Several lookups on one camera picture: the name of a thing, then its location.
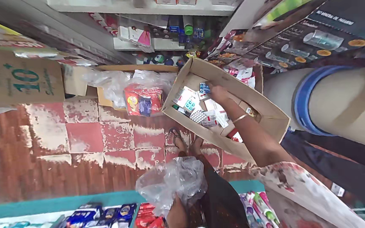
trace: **floor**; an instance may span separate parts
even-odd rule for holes
[[[166,116],[130,117],[96,100],[20,105],[0,114],[0,204],[132,190],[159,162],[178,154]],[[226,180],[247,180],[250,167],[213,144],[202,152]]]

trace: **bracelet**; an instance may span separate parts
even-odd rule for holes
[[[237,118],[236,120],[234,120],[233,121],[233,123],[236,123],[237,121],[239,121],[239,120],[241,120],[241,119],[243,119],[244,117],[246,117],[246,116],[248,116],[249,114],[244,114],[244,115],[242,115],[241,117],[239,117],[239,118]]]

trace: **teal edge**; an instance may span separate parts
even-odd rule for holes
[[[230,184],[238,193],[247,191],[264,191],[264,185],[255,181],[231,181]],[[96,195],[81,195],[63,198],[23,201],[0,204],[0,218],[22,215],[34,215],[65,210],[75,210],[87,202],[102,202],[104,206],[122,205],[127,203],[142,203],[146,200],[136,191],[117,191]]]

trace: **hand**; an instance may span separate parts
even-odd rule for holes
[[[174,198],[173,205],[167,215],[167,223],[169,228],[187,228],[188,217],[185,212],[185,208],[180,198],[177,196]]]
[[[221,85],[213,85],[210,81],[207,81],[206,84],[210,88],[210,98],[212,98],[212,100],[214,100],[216,103],[223,106],[231,100],[225,87]]]

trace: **floral sleeve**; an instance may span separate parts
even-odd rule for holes
[[[283,228],[365,228],[365,221],[300,165],[279,162],[250,170],[265,185]]]

